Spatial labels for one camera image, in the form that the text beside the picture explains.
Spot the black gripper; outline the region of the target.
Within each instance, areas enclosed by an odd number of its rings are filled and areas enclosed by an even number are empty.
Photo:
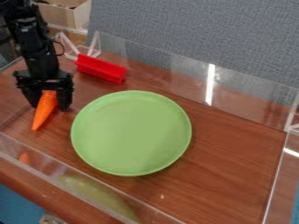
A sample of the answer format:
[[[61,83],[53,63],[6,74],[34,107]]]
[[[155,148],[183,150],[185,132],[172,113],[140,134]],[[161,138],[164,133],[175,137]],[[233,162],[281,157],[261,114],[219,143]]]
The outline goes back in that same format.
[[[60,111],[65,112],[72,104],[73,81],[72,75],[60,70],[60,62],[56,55],[41,57],[24,57],[26,68],[16,70],[16,86],[33,108],[37,107],[42,90],[54,90]]]

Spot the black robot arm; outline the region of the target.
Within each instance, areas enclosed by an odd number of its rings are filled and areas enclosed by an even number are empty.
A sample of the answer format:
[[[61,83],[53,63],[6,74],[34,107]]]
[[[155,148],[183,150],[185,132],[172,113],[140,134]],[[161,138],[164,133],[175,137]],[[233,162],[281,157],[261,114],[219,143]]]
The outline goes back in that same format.
[[[33,108],[37,108],[42,91],[52,90],[60,110],[66,111],[72,104],[72,75],[60,70],[61,54],[56,53],[56,40],[49,37],[37,3],[38,0],[0,0],[4,26],[26,65],[25,70],[13,72],[13,77]]]

